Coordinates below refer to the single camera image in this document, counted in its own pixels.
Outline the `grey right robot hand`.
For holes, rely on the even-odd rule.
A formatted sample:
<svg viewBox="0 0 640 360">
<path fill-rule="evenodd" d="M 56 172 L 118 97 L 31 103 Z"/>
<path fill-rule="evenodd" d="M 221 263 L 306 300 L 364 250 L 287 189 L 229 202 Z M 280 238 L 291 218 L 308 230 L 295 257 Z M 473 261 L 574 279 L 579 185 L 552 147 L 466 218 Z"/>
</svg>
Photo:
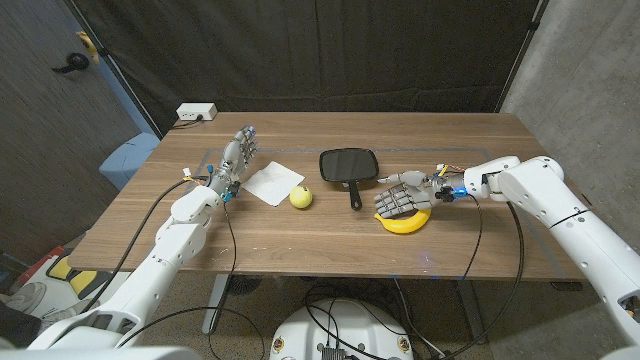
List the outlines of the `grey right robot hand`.
<svg viewBox="0 0 640 360">
<path fill-rule="evenodd" d="M 406 171 L 377 180 L 380 184 L 392 184 L 374 197 L 377 214 L 392 218 L 413 210 L 432 209 L 441 203 L 466 197 L 461 173 L 428 175 L 420 171 Z"/>
</svg>

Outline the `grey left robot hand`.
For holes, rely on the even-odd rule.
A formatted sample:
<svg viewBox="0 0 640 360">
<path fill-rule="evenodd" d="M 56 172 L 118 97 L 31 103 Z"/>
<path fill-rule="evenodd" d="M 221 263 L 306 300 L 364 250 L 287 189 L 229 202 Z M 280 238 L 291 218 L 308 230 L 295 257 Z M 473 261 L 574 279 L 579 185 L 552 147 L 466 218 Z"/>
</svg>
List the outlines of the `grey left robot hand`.
<svg viewBox="0 0 640 360">
<path fill-rule="evenodd" d="M 209 175 L 206 187 L 215 191 L 224 202 L 237 194 L 239 180 L 259 149 L 255 134 L 251 125 L 240 129 L 225 146 L 218 165 Z"/>
</svg>

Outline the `person's bare hand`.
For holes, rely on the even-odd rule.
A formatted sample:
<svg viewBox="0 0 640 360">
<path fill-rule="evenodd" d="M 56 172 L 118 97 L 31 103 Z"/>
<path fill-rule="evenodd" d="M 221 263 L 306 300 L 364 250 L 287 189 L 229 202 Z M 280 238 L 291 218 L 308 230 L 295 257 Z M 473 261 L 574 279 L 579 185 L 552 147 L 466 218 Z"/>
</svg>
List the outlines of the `person's bare hand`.
<svg viewBox="0 0 640 360">
<path fill-rule="evenodd" d="M 79 31 L 76 33 L 78 38 L 81 40 L 84 47 L 87 49 L 91 60 L 98 65 L 100 62 L 100 55 L 98 53 L 97 47 L 94 45 L 88 34 L 84 31 Z"/>
</svg>

